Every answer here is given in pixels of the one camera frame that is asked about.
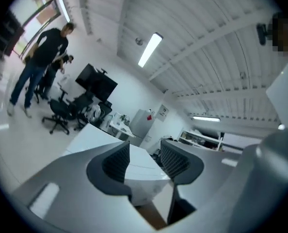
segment white floor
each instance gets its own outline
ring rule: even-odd
[[[33,98],[33,117],[27,118],[22,110],[25,91],[21,92],[13,117],[7,115],[10,93],[23,67],[15,54],[0,61],[0,184],[7,193],[59,157],[76,135],[73,130],[70,135],[59,130],[49,134],[52,123],[41,122],[43,116],[52,114],[45,101],[38,105]]]

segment black t-shirt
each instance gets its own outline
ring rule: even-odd
[[[62,58],[63,63],[66,63],[68,61],[68,55]],[[51,64],[51,68],[55,70],[56,72],[60,69],[60,60],[56,60],[54,63]]]
[[[40,66],[46,68],[59,53],[65,52],[68,46],[68,40],[66,37],[60,35],[61,30],[50,29],[40,34],[37,39],[37,43],[46,37],[46,41],[40,45],[33,55],[33,60]]]

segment white desk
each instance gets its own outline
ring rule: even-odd
[[[87,124],[67,147],[63,156],[120,141]],[[130,164],[126,170],[125,184],[132,190],[131,202],[134,206],[150,202],[169,181],[170,178],[146,150],[130,144]]]
[[[122,133],[131,136],[131,137],[135,137],[134,134],[132,134],[131,129],[124,123],[120,122],[120,123],[114,123],[114,121],[112,120],[110,122],[110,126],[116,130],[118,130],[117,134],[116,134],[116,138],[119,138],[121,136]]]

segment computer monitor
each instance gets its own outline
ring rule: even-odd
[[[97,79],[97,77],[98,77],[98,70],[94,68],[92,65],[88,64],[75,81],[84,89],[89,90],[91,83],[95,79]]]
[[[117,83],[88,64],[77,77],[76,82],[84,89],[91,91],[98,99],[105,102]]]

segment chair backrest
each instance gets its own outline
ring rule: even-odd
[[[69,110],[72,115],[80,113],[84,108],[93,103],[90,94],[83,93],[78,98],[75,98],[69,105]]]
[[[112,112],[112,109],[108,106],[106,106],[104,103],[100,102],[99,103],[100,109],[101,109],[101,116],[100,119],[103,119],[106,117],[109,113]]]

